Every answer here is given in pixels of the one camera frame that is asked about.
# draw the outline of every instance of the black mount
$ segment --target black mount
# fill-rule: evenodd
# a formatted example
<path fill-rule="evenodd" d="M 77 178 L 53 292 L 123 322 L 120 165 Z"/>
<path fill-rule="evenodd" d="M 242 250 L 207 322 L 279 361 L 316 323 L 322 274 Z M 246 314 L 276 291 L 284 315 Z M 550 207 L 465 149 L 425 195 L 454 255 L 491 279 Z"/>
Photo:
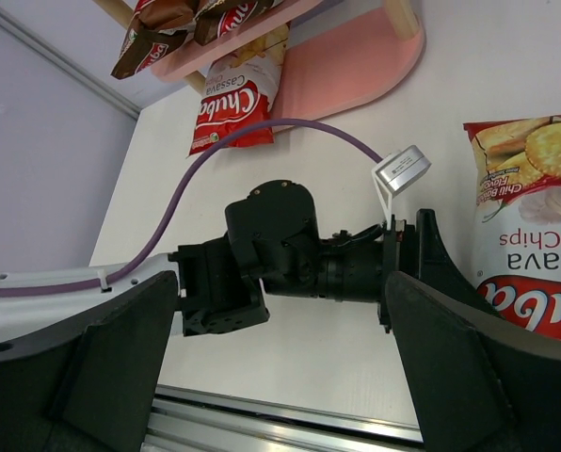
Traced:
<path fill-rule="evenodd" d="M 386 293 L 425 450 L 561 452 L 561 341 L 404 273 Z"/>
<path fill-rule="evenodd" d="M 226 208 L 228 232 L 170 255 L 180 266 L 184 334 L 225 333 L 266 322 L 268 294 L 378 303 L 379 323 L 392 327 L 383 288 L 403 271 L 444 294 L 496 312 L 456 269 L 441 243 L 432 210 L 416 227 L 392 218 L 358 233 L 320 239 L 310 192 L 290 181 L 253 189 Z"/>
<path fill-rule="evenodd" d="M 0 343 L 0 451 L 139 450 L 177 298 L 162 272 Z"/>

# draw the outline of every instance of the white table surface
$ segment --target white table surface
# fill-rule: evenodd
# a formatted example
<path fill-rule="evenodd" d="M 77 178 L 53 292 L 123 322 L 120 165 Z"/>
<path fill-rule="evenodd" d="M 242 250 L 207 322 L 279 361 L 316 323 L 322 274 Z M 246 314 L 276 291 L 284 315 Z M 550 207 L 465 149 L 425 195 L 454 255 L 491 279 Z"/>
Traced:
<path fill-rule="evenodd" d="M 417 144 L 433 162 L 396 201 L 401 218 L 436 210 L 468 273 L 475 169 L 464 121 L 561 113 L 561 0 L 425 0 L 425 54 L 385 98 L 327 119 L 387 154 Z M 143 110 L 92 264 L 130 260 L 181 176 L 200 97 L 182 89 Z M 222 151 L 185 193 L 156 252 L 225 232 L 224 208 L 260 183 L 291 179 L 313 194 L 320 233 L 382 220 L 371 162 L 337 138 L 296 129 L 274 146 Z M 376 306 L 266 297 L 270 321 L 224 336 L 172 337 L 160 382 L 229 396 L 416 424 L 395 341 Z"/>

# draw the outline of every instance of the cassava chips bag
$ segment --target cassava chips bag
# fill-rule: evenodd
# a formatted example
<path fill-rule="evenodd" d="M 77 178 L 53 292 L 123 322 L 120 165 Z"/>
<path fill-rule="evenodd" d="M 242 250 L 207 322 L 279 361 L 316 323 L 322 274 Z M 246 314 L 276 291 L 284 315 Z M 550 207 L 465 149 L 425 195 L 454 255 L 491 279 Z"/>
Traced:
<path fill-rule="evenodd" d="M 270 119 L 288 36 L 289 26 L 281 25 L 212 64 L 190 154 L 207 150 L 246 125 Z M 268 128 L 241 137 L 231 146 L 245 148 L 273 142 Z"/>
<path fill-rule="evenodd" d="M 473 283 L 510 322 L 561 339 L 561 116 L 465 130 L 479 170 Z"/>

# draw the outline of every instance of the white wall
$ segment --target white wall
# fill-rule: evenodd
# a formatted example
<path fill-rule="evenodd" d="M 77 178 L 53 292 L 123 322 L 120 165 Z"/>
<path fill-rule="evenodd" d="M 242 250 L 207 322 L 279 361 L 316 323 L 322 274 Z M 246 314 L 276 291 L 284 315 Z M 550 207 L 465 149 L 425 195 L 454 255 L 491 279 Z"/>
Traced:
<path fill-rule="evenodd" d="M 137 0 L 126 0 L 131 7 Z M 90 0 L 0 0 L 0 8 L 59 52 L 140 107 L 150 105 L 184 84 L 167 84 L 151 71 L 117 80 L 111 70 L 125 31 Z"/>
<path fill-rule="evenodd" d="M 0 29 L 0 270 L 88 264 L 135 125 Z"/>

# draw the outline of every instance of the brown chip bag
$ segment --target brown chip bag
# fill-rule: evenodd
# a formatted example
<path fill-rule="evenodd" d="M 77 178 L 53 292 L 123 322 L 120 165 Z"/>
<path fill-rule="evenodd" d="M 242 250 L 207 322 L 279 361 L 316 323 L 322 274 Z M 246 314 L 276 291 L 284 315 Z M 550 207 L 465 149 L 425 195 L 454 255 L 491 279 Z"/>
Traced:
<path fill-rule="evenodd" d="M 200 45 L 208 44 L 281 2 L 282 0 L 259 0 L 254 2 L 201 0 L 200 9 L 196 17 L 195 42 Z"/>
<path fill-rule="evenodd" d="M 205 80 L 190 154 L 206 151 L 232 132 L 270 119 L 288 37 L 289 26 L 284 24 L 214 61 Z M 272 129 L 265 128 L 230 146 L 247 148 L 273 142 Z"/>
<path fill-rule="evenodd" d="M 115 78 L 130 77 L 180 47 L 195 27 L 198 0 L 140 0 L 113 68 Z"/>

